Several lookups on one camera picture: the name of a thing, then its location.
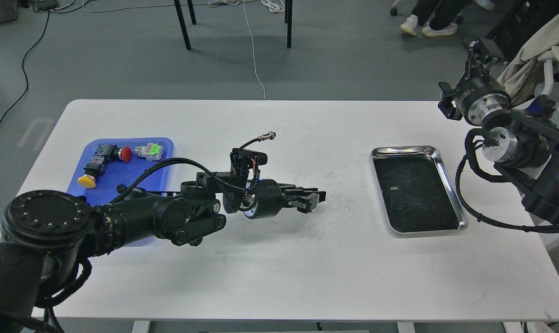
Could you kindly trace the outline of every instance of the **white cable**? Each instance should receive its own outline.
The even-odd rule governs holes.
[[[257,0],[210,0],[208,1],[207,5],[210,8],[216,8],[218,6],[238,6],[239,4],[244,2],[254,2]]]
[[[70,6],[74,6],[75,4],[78,4],[78,0],[74,0],[71,4],[66,5],[66,6],[61,6],[61,7],[57,7],[57,8],[52,8],[51,11],[59,11],[61,9],[66,9]]]
[[[263,86],[263,83],[261,83],[261,80],[259,79],[259,75],[257,74],[257,63],[255,61],[255,42],[253,40],[253,33],[252,31],[250,31],[250,25],[248,24],[248,17],[246,15],[246,8],[244,7],[244,1],[243,1],[243,11],[244,11],[244,19],[246,19],[246,26],[248,27],[248,33],[250,33],[250,43],[253,46],[253,66],[255,68],[255,76],[257,77],[257,81],[261,85],[261,88],[263,88],[263,101],[267,101],[267,96],[265,95],[265,87]]]
[[[281,4],[284,5],[283,7],[278,4],[274,4],[273,0],[261,0],[261,4],[268,7],[269,11],[273,13],[283,12],[286,10],[286,5],[284,5],[283,1],[281,2]]]

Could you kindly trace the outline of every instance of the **black chair leg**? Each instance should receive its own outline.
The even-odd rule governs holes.
[[[286,0],[286,11],[288,15],[288,48],[292,48],[292,0]]]
[[[176,8],[176,15],[179,17],[180,31],[183,32],[185,47],[187,48],[187,50],[191,50],[189,34],[187,34],[187,27],[185,26],[185,19],[183,18],[183,11],[180,10],[180,0],[174,0],[174,7]]]
[[[191,16],[191,24],[197,25],[197,21],[195,21],[195,11],[193,10],[193,0],[187,0],[187,5],[189,5],[189,15]]]

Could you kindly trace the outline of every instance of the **black robotic arm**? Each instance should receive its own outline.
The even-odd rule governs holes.
[[[120,185],[119,196],[100,206],[91,207],[84,197],[59,191],[17,196],[1,225],[0,332],[19,332],[22,327],[59,332],[47,321],[30,318],[32,308],[52,312],[53,306],[77,291],[91,274],[89,257],[149,236],[178,246],[197,246],[204,236],[226,225],[222,206],[227,213],[243,211],[249,219],[272,217],[282,208],[311,212],[325,200],[325,192],[259,179],[267,155],[245,147],[274,137],[269,132],[234,148],[230,172],[213,173],[185,158],[162,160],[130,187]],[[194,165],[204,172],[197,173],[195,181],[182,183],[176,192],[136,187],[151,173],[173,164]],[[223,194],[223,204],[216,198],[218,193]]]

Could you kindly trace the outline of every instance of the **stainless steel tray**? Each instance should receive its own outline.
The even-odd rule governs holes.
[[[389,226],[396,234],[432,236],[466,228],[468,219],[436,148],[381,147],[371,156]]]

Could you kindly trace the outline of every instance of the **person's leg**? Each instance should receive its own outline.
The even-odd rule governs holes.
[[[417,5],[411,11],[411,15],[417,16],[417,24],[425,25],[426,21],[438,6],[440,0],[418,0]]]
[[[468,0],[443,0],[436,7],[435,17],[429,22],[429,27],[432,30],[442,30],[448,27],[467,2]]]

